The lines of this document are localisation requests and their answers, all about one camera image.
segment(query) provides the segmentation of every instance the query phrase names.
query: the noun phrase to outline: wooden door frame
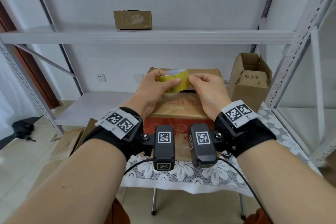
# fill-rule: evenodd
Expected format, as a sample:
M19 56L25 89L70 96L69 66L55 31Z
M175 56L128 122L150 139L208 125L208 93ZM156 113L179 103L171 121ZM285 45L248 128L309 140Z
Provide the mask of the wooden door frame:
M12 19L10 18L9 14L7 13L6 9L4 8L1 2L0 2L0 30L2 30L3 32L10 32L17 30ZM48 107L50 109L58 107L60 104L53 90L51 89L48 81L44 77L40 67L36 63L34 57L30 53L16 46L14 46L14 51L15 55L18 57L19 61L25 68L28 76L36 86L37 90L42 95L44 101L47 103Z

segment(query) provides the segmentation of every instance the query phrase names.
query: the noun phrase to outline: hand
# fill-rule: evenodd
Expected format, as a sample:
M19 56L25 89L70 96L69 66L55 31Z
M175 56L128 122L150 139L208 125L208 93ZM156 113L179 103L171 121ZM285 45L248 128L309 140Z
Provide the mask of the hand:
M224 80L212 74L189 75L190 84L201 99L204 112L215 121L221 109L231 103Z
M166 82L157 82L159 76L168 75L162 69L155 69L147 73L140 82L140 85L134 96L123 103L121 107L128 107L136 111L144 120L150 115L166 90L176 87L182 82L181 78L168 80Z

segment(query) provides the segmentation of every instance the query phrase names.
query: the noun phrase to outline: forearm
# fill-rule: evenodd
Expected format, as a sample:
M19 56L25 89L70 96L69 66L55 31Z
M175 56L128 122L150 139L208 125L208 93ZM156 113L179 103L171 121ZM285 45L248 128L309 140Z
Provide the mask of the forearm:
M126 167L115 146L91 139L16 209L9 223L103 223Z
M334 223L336 189L274 140L238 156L274 223Z

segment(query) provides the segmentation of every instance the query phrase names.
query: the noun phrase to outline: black wrist strap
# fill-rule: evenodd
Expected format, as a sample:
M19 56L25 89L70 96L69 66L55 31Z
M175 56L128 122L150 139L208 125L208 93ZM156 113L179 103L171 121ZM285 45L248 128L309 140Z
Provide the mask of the black wrist strap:
M224 134L226 150L235 157L264 141L277 139L258 119L250 120L241 127L235 128L226 116L220 114L215 120L215 129Z
M138 116L138 113L133 111L130 108L127 107L120 107L121 110L133 115ZM127 136L131 135L133 131L137 129L137 126L131 129L129 133L127 133ZM111 131L106 130L102 126L98 126L94 128L84 139L83 143L88 141L91 138L96 138L103 140L105 142L108 142L115 147L117 147L126 157L126 160L129 160L131 155L136 155L139 147L141 147L141 144L139 143L138 138L140 138L140 135L143 133L143 125L138 128L138 131L136 132L136 136L131 142L128 142L126 140L120 140L117 138Z

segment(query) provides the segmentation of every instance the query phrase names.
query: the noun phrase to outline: wall outlet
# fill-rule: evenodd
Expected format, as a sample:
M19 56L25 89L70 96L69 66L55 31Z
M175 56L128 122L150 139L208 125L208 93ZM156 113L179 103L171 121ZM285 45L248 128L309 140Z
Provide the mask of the wall outlet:
M104 74L96 74L96 78L98 82L106 82Z
M142 80L142 78L143 78L143 74L134 74L134 81L136 82L136 83L140 83L141 82L141 80Z

